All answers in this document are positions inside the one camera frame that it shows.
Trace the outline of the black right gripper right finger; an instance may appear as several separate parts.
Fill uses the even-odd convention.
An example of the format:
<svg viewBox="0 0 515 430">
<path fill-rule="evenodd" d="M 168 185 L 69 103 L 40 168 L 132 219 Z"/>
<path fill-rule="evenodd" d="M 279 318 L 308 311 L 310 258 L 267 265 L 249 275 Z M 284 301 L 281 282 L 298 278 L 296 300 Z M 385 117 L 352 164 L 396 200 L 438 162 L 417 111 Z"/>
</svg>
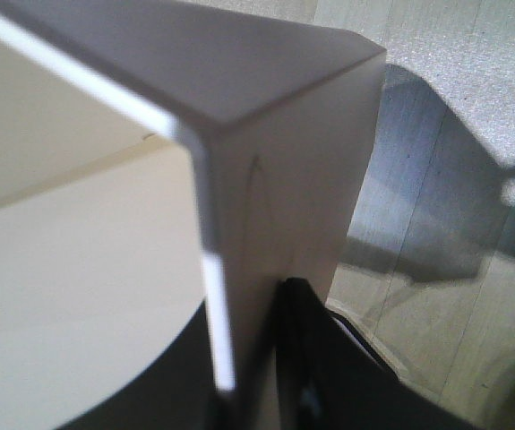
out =
<svg viewBox="0 0 515 430">
<path fill-rule="evenodd" d="M 381 369 L 340 329 L 305 279 L 276 295 L 284 429 L 469 429 Z"/>
</svg>

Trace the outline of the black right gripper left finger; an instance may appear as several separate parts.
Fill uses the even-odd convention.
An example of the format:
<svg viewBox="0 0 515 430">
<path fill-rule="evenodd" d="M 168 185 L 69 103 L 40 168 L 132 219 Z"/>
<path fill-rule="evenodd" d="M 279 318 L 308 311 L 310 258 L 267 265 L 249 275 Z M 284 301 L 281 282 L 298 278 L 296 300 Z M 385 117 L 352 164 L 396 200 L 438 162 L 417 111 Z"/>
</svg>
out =
<svg viewBox="0 0 515 430">
<path fill-rule="evenodd" d="M 170 346 L 123 389 L 63 429 L 234 429 L 233 399 L 213 380 L 206 305 Z"/>
</svg>

